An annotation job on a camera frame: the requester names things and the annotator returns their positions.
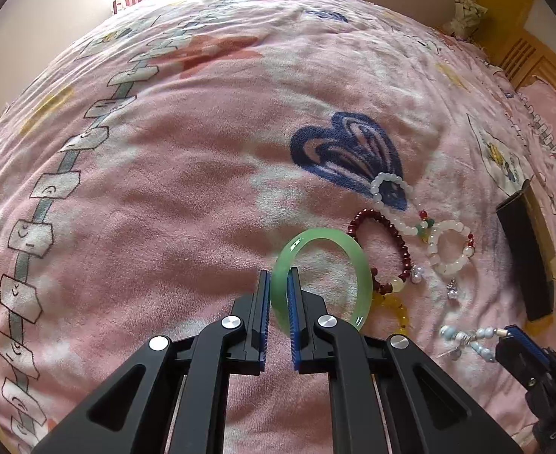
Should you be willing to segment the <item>green jade bangle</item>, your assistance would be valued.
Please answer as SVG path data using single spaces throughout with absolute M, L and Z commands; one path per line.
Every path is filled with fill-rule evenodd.
M 368 258 L 361 246 L 349 235 L 336 229 L 309 229 L 293 237 L 281 250 L 271 276 L 271 305 L 279 328 L 289 331 L 287 277 L 294 259 L 305 246 L 314 241 L 329 241 L 337 245 L 354 266 L 357 296 L 354 311 L 349 322 L 360 331 L 367 321 L 373 294 L 373 278 Z

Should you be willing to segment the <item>white bead bracelet long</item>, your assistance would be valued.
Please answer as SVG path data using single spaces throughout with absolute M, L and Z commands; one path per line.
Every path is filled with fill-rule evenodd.
M 370 185 L 373 207 L 402 235 L 424 241 L 429 237 L 429 215 L 419 208 L 414 189 L 400 176 L 379 172 Z

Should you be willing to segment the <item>black cardboard jewelry box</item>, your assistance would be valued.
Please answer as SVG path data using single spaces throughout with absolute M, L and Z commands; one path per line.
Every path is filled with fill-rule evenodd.
M 497 205 L 497 218 L 510 247 L 527 320 L 533 322 L 552 315 L 556 248 L 530 179 Z

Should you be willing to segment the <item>pink patterned bed blanket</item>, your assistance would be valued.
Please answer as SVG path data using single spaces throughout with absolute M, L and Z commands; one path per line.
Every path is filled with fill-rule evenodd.
M 145 338 L 223 316 L 284 245 L 344 230 L 400 175 L 446 224 L 365 331 L 407 330 L 514 437 L 521 387 L 445 325 L 525 320 L 497 205 L 556 159 L 477 47 L 362 0 L 148 0 L 57 56 L 0 118 L 0 441 L 27 453 Z M 556 350 L 554 315 L 536 333 Z

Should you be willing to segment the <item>wooden headboard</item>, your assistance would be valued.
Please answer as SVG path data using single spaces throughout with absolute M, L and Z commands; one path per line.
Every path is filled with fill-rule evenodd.
M 556 91 L 556 53 L 529 31 L 517 27 L 487 33 L 478 42 L 515 90 L 540 80 Z

